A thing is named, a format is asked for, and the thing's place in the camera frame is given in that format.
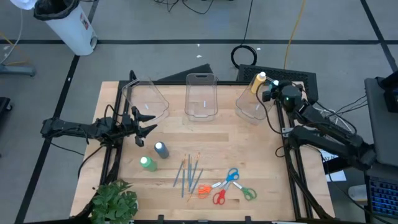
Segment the transparent container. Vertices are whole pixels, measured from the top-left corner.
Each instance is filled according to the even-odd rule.
[[[256,76],[254,76],[250,85],[246,87],[242,95],[236,100],[235,112],[239,117],[246,120],[247,122],[258,125],[262,120],[267,117],[267,114],[264,110],[264,107],[261,106],[260,102],[256,98],[256,94],[251,92],[251,87],[253,86],[255,78]],[[269,88],[271,87],[271,82],[273,82],[273,80],[267,77],[266,84],[260,86],[260,89],[257,93],[260,100],[262,98],[262,92],[269,90]],[[274,100],[265,102],[264,105],[267,109],[267,112],[269,112],[274,105]]]
[[[207,73],[187,75],[185,113],[189,120],[211,121],[217,112],[217,77]]]
[[[136,79],[122,88],[122,94],[130,104],[136,106],[141,114],[154,115],[156,118],[142,123],[143,126],[157,124],[169,115],[169,102],[148,77]]]

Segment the potted plant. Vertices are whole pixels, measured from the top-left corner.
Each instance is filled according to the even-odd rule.
[[[126,191],[129,187],[129,183],[123,180],[100,185],[97,190],[98,195],[93,198],[91,222],[129,223],[138,211],[137,195],[135,192]]]

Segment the bottle cap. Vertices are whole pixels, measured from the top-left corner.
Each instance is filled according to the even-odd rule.
[[[140,162],[142,164],[146,164],[148,162],[148,159],[144,156],[144,157],[141,158]]]
[[[155,148],[161,149],[162,148],[162,143],[161,142],[156,143],[155,144]]]
[[[261,78],[265,78],[266,77],[266,73],[265,72],[260,72],[260,77]]]

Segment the blue scissors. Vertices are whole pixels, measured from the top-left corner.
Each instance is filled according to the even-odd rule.
[[[232,180],[238,180],[239,179],[239,172],[237,168],[232,168],[228,171],[228,175],[226,176],[226,179],[224,180],[224,182],[219,186],[224,187],[224,185],[226,185],[226,183],[228,183],[229,181]]]

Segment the wooden table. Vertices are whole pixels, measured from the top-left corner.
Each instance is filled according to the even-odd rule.
[[[132,183],[131,190],[137,192],[139,211],[134,219],[156,220],[163,214],[166,220],[244,220],[246,215],[259,221],[295,220],[285,159],[275,156],[275,150],[282,145],[280,135],[273,133],[266,121],[255,126],[236,116],[235,101],[245,86],[217,88],[216,118],[209,122],[194,122],[189,121],[184,112],[185,86],[158,86],[170,103],[169,117],[148,135],[145,147],[136,146],[134,136],[125,138],[119,179]],[[94,118],[103,117],[107,104],[114,105],[117,89],[118,82],[103,82]],[[273,127],[279,129],[276,107],[270,110],[269,117]],[[161,159],[154,151],[157,141],[167,145],[169,158]],[[85,157],[99,146],[96,141],[90,143]],[[198,152],[201,158],[195,176],[204,168],[199,184],[225,180],[227,171],[237,167],[239,183],[255,189],[257,199],[246,201],[234,185],[229,186],[224,205],[214,205],[211,200],[219,189],[214,189],[206,199],[193,196],[187,202],[187,196],[181,198],[182,174],[173,188],[175,176],[184,154],[195,156]],[[309,190],[326,212],[334,216],[319,153],[307,147],[302,147],[301,152]],[[103,149],[84,165],[71,215],[80,212],[94,195],[93,187],[99,183],[104,153]],[[142,156],[153,158],[158,170],[144,170],[139,164]],[[305,217],[301,194],[299,198]]]

